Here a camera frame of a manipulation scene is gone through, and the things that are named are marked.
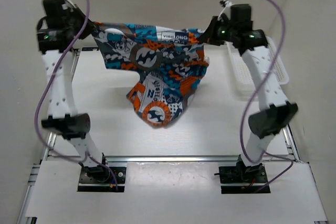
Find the colourful patterned shorts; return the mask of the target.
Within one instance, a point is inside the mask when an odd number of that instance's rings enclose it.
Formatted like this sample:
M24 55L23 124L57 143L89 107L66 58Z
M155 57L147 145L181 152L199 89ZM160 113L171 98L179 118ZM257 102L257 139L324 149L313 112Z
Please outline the colourful patterned shorts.
M124 23L95 26L92 36L105 67L139 74L127 94L135 113L154 127L182 115L209 66L204 44L198 41L203 30Z

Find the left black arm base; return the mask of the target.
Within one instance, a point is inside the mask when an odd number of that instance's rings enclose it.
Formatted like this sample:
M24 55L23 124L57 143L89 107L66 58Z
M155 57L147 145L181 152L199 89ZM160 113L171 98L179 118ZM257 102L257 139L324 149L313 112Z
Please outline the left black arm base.
M111 166L106 169L100 165L87 167L81 165L78 179L78 192L123 193L127 177L126 166Z

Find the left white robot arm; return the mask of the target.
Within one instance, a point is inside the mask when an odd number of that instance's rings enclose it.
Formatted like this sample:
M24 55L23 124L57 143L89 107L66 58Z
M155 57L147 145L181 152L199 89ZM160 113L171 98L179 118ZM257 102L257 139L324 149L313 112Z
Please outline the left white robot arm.
M49 97L48 114L38 126L68 141L78 152L79 164L98 182L105 182L110 169L97 149L90 131L90 117L78 113L72 90L73 40L90 34L94 25L68 0L43 0L45 17L37 25L38 48L45 64Z

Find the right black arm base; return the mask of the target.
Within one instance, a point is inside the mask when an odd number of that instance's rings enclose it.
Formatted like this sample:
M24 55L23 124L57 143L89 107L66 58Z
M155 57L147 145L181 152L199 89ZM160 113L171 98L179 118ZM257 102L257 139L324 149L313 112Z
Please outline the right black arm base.
M221 194L271 193L265 166L246 166L240 156L233 166L219 166L214 176L219 177Z

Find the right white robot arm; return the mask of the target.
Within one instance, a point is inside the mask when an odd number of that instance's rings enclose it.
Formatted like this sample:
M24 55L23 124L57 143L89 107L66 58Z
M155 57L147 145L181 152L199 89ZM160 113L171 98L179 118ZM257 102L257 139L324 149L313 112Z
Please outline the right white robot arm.
M241 143L236 177L247 182L255 175L268 145L286 127L298 112L282 91L273 67L275 58L269 56L269 43L263 30L254 29L251 6L221 1L223 10L214 16L205 32L199 37L210 45L226 42L235 47L253 80L255 91L241 117L241 126L248 123L250 136Z

